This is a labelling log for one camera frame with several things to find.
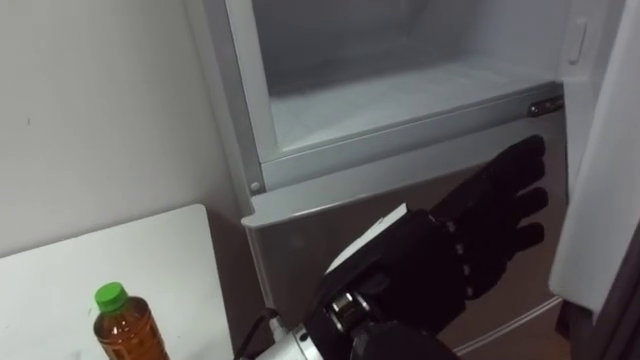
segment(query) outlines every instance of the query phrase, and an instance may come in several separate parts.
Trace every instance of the silver refrigerator panel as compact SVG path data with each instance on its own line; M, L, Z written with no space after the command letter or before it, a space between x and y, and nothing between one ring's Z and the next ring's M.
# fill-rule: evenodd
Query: silver refrigerator panel
M553 298L548 278L566 211L565 145L564 139L547 144L547 175L539 185L549 191L549 206L531 218L545 225L545 242L517 255L494 290L468 303L468 310L441 334L447 345L464 345ZM409 208L432 207L474 170L260 229L253 250L261 260L271 305L285 324L293 327L302 320L331 261L375 221L403 202Z

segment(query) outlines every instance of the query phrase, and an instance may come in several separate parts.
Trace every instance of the screw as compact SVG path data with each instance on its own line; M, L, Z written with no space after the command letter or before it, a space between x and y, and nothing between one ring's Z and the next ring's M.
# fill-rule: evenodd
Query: screw
M262 185L260 185L260 183L257 181L251 184L251 191L257 192L257 191L260 191L261 189L262 189Z

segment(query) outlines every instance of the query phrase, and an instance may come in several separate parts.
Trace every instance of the metal hinge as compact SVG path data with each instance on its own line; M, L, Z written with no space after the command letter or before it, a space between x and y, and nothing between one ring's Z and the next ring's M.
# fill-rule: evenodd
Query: metal hinge
M540 117L564 109L564 95L536 101L527 109L528 117Z

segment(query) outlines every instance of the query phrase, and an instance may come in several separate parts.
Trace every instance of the plastic bottle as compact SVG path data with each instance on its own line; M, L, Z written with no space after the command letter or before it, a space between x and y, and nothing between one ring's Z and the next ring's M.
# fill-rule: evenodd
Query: plastic bottle
M129 296L122 284L108 283L95 295L100 315L93 324L111 360L169 360L147 302Z

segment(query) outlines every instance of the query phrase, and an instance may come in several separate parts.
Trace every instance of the white refrigerator door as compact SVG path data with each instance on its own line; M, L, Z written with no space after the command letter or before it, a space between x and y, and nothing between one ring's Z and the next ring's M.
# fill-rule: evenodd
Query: white refrigerator door
M550 278L596 315L640 219L640 1L622 14Z

